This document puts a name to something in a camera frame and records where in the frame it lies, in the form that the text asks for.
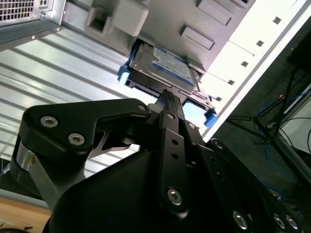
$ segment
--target hard drive label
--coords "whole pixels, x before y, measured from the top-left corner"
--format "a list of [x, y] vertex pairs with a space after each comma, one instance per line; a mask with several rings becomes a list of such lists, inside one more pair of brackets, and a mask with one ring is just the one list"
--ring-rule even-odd
[[158, 59], [158, 61], [152, 61], [156, 68], [190, 86], [194, 86], [189, 68], [181, 57], [160, 48], [154, 49], [154, 56]]

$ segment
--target ribbed metal surface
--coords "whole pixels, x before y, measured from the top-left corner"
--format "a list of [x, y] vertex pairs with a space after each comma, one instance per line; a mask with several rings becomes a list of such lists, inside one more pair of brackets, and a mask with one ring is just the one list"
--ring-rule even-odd
[[[69, 29], [0, 53], [0, 156], [10, 160], [25, 109], [41, 104], [137, 98], [118, 84], [127, 58]], [[112, 152], [86, 163], [90, 175], [137, 151]]]

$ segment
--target screw head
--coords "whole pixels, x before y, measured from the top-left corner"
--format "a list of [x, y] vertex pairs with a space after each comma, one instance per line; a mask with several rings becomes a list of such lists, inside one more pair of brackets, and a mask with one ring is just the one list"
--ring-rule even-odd
[[278, 215], [274, 215], [274, 220], [280, 226], [280, 228], [285, 229], [285, 224]]
[[181, 203], [183, 202], [180, 193], [174, 188], [170, 188], [168, 190], [167, 196], [168, 196], [170, 202], [174, 205], [181, 205]]
[[84, 142], [85, 142], [84, 137], [79, 133], [71, 133], [68, 136], [68, 140], [71, 144], [73, 144], [75, 146], [80, 146], [80, 145], [84, 144]]
[[215, 145], [219, 148], [222, 149], [223, 147], [219, 144], [219, 142], [215, 142]]
[[167, 113], [167, 116], [168, 116], [170, 119], [174, 119], [174, 118], [175, 118], [174, 115], [171, 114], [171, 113]]
[[194, 125], [194, 124], [192, 124], [191, 122], [189, 122], [188, 125], [190, 126], [190, 128], [192, 128], [193, 130], [195, 130], [195, 125]]
[[238, 224], [238, 226], [241, 227], [241, 229], [247, 229], [247, 222], [238, 211], [233, 211], [233, 219]]
[[48, 128], [53, 128], [58, 125], [58, 121], [51, 116], [44, 116], [40, 119], [41, 125]]
[[290, 216], [286, 215], [286, 219], [294, 229], [298, 229], [297, 223]]
[[138, 105], [138, 108], [140, 109], [140, 110], [142, 110], [142, 111], [146, 111], [146, 107], [145, 106], [142, 106], [142, 105]]

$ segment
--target blue plastic tab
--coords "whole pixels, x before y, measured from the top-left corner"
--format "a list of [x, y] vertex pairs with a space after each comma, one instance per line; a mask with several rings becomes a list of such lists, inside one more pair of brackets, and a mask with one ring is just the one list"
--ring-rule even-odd
[[217, 121], [217, 114], [215, 110], [210, 110], [204, 114], [206, 121], [204, 125], [208, 128], [211, 128]]
[[130, 76], [130, 71], [128, 69], [128, 66], [124, 65], [121, 66], [118, 71], [118, 81], [121, 85], [125, 85], [127, 82], [128, 77]]

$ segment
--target wooden surface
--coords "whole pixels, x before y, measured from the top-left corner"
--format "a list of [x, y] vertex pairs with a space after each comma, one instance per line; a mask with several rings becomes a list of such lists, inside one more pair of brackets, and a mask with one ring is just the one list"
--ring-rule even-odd
[[18, 228], [41, 233], [51, 213], [47, 209], [0, 197], [0, 229]]

